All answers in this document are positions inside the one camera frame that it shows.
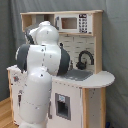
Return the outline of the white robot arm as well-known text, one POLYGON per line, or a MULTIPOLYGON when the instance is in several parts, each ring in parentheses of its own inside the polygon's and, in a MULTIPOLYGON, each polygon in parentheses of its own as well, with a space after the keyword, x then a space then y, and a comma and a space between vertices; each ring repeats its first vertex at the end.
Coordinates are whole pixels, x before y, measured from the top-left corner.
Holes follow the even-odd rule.
POLYGON ((18 128, 45 128, 51 97, 52 76, 66 74, 70 56, 58 45, 59 33, 49 21, 26 32, 29 44, 21 45, 16 52, 17 67, 27 72, 23 88, 18 128))

